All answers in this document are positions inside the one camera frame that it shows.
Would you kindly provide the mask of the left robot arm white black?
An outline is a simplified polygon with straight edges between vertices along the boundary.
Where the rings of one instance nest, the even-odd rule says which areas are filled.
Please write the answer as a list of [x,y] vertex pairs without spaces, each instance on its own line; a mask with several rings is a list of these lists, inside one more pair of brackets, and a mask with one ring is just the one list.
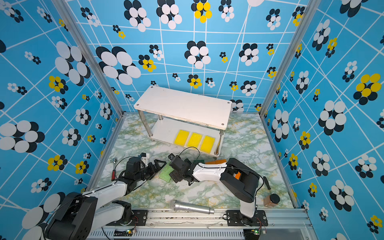
[[68,194],[43,230],[49,240],[85,240],[105,225],[133,219],[132,205],[120,198],[137,189],[138,182],[151,180],[166,166],[162,160],[145,163],[142,156],[127,159],[126,168],[109,185],[83,194]]

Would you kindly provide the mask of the yellow sponge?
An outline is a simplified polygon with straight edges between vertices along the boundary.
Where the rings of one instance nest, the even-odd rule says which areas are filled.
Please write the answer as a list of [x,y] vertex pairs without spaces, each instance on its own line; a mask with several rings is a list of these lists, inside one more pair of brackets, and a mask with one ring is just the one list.
[[215,140],[216,139],[213,137],[205,136],[203,139],[200,151],[207,153],[207,154],[210,154],[212,151],[212,148],[214,146]]
[[200,142],[203,138],[203,135],[198,133],[192,133],[191,137],[189,138],[189,141],[187,143],[187,147],[195,147],[198,148],[200,145]]
[[186,144],[186,141],[189,135],[190,135],[189,131],[179,130],[174,140],[174,144],[183,147]]

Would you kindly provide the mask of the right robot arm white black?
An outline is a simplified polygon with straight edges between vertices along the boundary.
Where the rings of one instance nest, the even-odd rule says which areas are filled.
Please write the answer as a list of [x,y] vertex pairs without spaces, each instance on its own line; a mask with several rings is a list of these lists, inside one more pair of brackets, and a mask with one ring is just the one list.
[[256,195],[261,176],[235,158],[230,158],[222,164],[192,163],[188,159],[170,154],[170,166],[173,171],[170,177],[175,183],[187,181],[189,185],[195,182],[221,182],[235,197],[240,200],[240,213],[247,218],[253,218],[257,209]]

